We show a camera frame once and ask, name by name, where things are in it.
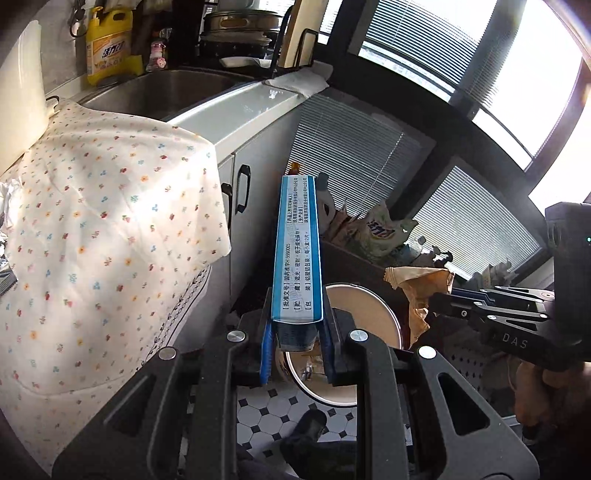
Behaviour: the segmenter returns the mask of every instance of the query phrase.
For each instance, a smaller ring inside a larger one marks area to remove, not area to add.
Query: silver screw
[[[349,336],[351,340],[355,340],[356,342],[364,342],[368,339],[368,334],[364,330],[353,330]]]
[[[177,351],[171,346],[165,346],[164,348],[160,349],[158,356],[161,360],[172,360],[177,356]]]
[[[432,346],[425,345],[418,349],[418,354],[423,358],[431,359],[435,358],[437,351]]]
[[[226,335],[226,338],[230,342],[238,343],[242,342],[246,338],[246,333],[241,330],[232,330]]]

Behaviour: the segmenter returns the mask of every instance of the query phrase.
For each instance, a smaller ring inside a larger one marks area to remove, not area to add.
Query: stainless steel sink
[[[250,80],[215,70],[161,70],[93,92],[79,103],[93,110],[166,120]]]

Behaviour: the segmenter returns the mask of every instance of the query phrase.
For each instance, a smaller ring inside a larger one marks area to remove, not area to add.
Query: crumpled paper bag
[[[396,267],[386,268],[384,280],[392,288],[400,287],[407,296],[410,346],[427,330],[425,322],[429,297],[436,292],[452,292],[453,273],[445,268]]]

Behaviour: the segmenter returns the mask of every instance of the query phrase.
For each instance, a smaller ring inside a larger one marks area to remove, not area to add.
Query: blue and white box
[[[281,181],[271,319],[283,351],[314,346],[323,300],[313,176],[286,175]]]

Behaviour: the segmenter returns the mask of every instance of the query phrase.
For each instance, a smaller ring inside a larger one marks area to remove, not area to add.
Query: countertop
[[[220,164],[238,147],[304,100],[303,95],[253,82],[197,105],[167,123],[199,134],[213,143]]]

